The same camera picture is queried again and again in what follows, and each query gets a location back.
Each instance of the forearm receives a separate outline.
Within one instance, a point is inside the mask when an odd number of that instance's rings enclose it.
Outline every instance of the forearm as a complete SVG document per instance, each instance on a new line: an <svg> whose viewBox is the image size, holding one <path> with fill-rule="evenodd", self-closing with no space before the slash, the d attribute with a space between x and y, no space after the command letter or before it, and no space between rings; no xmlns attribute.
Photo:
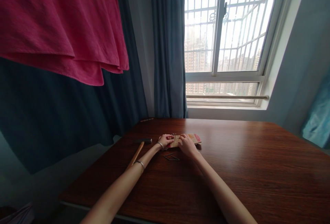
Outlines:
<svg viewBox="0 0 330 224"><path fill-rule="evenodd" d="M151 158L161 149L159 144L154 145L140 158L145 167ZM109 224L124 203L127 196L139 180L143 172L140 163L135 163L125 171L101 196L93 208L88 212L82 224Z"/></svg>
<svg viewBox="0 0 330 224"><path fill-rule="evenodd" d="M257 223L228 185L213 170L203 156L198 153L193 160L206 178L207 184L213 192L220 209L229 224Z"/></svg>

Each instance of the person's left hand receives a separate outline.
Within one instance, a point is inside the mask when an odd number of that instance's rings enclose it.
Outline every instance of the person's left hand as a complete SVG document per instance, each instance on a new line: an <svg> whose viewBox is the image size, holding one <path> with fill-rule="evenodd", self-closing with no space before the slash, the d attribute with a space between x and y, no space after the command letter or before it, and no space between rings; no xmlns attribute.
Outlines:
<svg viewBox="0 0 330 224"><path fill-rule="evenodd" d="M158 139L158 142L161 143L164 148L166 148L168 144L174 142L174 139L172 135L164 134Z"/></svg>

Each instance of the hammer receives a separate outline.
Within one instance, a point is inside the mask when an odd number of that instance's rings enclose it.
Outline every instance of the hammer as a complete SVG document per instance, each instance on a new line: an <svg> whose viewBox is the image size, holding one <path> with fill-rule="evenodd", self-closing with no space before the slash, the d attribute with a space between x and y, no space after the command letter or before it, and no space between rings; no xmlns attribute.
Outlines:
<svg viewBox="0 0 330 224"><path fill-rule="evenodd" d="M125 171L127 171L133 164L134 162L136 161L136 159L138 158L139 156L139 153L141 152L142 148L143 148L143 145L146 143L146 144L151 144L152 143L152 139L147 139L147 138L144 138L144 139L138 139L138 140L135 140L134 143L141 143L140 146L138 147L137 151L135 152L133 158L131 159L131 162L128 164L128 167L126 168Z"/></svg>

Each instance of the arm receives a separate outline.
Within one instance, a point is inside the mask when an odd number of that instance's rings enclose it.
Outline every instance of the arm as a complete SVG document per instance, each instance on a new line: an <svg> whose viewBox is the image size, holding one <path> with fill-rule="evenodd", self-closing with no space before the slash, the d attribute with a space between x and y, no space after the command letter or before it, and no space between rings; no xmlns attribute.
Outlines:
<svg viewBox="0 0 330 224"><path fill-rule="evenodd" d="M162 135L159 142L166 147L173 142L171 135ZM155 144L148 152L140 158L145 168L151 158L161 149L160 144ZM131 168L125 171L113 184L103 193L93 208L88 212L80 224L109 224L119 208L124 203L127 196L132 191L136 182L143 172L140 163L135 163Z"/></svg>
<svg viewBox="0 0 330 224"><path fill-rule="evenodd" d="M213 168L203 158L201 153L199 153L190 137L183 134L179 137L179 139L181 140L181 143L179 143L180 149L197 164L205 176L206 182L214 194L214 197L217 200L218 205L228 223L256 224L257 222L255 219L237 198L237 196L213 170Z"/></svg>

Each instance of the hammer handle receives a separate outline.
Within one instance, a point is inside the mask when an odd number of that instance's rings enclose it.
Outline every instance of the hammer handle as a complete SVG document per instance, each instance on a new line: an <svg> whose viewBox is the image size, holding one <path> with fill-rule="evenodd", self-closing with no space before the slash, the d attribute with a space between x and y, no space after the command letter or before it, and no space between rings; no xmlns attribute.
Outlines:
<svg viewBox="0 0 330 224"><path fill-rule="evenodd" d="M131 162L128 164L128 167L126 168L125 171L127 171L133 164L134 162L136 161L136 159L138 158L139 156L139 153L141 152L142 148L143 148L143 145L144 145L144 142L141 142L139 148L137 149L137 151L135 152L135 155L133 156Z"/></svg>

